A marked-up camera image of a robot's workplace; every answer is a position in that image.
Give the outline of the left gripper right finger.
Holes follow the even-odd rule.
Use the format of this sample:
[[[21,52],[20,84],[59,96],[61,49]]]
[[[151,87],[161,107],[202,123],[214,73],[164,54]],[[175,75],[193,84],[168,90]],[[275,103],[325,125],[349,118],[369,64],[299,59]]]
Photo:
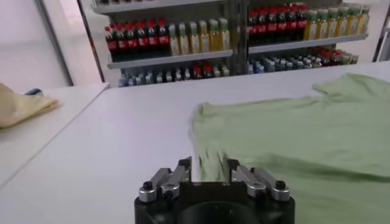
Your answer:
[[[280,202],[290,199],[290,190],[283,180],[277,180],[269,172],[259,167],[247,168],[237,159],[227,158],[229,180],[243,182],[246,185],[247,195],[258,198],[269,194],[271,198]]]

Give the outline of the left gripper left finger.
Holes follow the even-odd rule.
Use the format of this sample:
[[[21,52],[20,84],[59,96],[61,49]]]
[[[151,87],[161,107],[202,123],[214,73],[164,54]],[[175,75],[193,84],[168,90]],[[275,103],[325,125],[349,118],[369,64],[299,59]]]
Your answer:
[[[191,182],[192,157],[180,159],[174,170],[160,168],[155,175],[145,181],[139,189],[138,199],[151,203],[159,196],[175,199],[180,195],[180,184]]]

